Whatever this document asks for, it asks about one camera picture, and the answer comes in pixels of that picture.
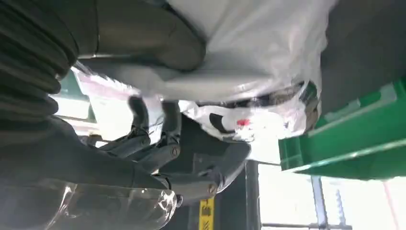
gray surface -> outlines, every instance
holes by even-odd
[[[323,113],[404,76],[405,22],[405,0],[339,2],[330,13],[322,54]]]

bolt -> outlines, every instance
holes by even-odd
[[[173,147],[172,156],[176,157],[177,155],[179,155],[179,148],[178,147]]]
[[[215,195],[217,190],[217,186],[215,186],[214,184],[209,185],[209,193]]]

green plastic crate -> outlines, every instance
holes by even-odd
[[[406,176],[406,79],[328,113],[279,141],[284,171],[352,179]]]

yellow sticker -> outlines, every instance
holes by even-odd
[[[200,201],[199,230],[214,230],[214,198]]]

clear plastic wrap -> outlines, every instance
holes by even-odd
[[[142,97],[148,110],[151,144],[160,140],[164,118],[161,98],[147,93],[141,95],[140,90],[100,75],[80,62],[72,67],[72,71],[81,92],[89,97],[103,139],[114,140],[130,132],[133,113],[128,99],[137,96]]]
[[[0,184],[2,230],[157,230],[172,217],[171,190],[46,180]]]
[[[204,63],[189,73],[123,64],[120,81],[188,101],[185,114],[222,140],[252,141],[260,132],[286,138],[314,125],[321,114],[320,54],[336,0],[168,3],[207,41]]]
[[[321,91],[320,53],[335,0],[169,0],[206,40],[204,63],[189,73],[121,65],[123,83],[167,99],[247,99],[310,80]]]

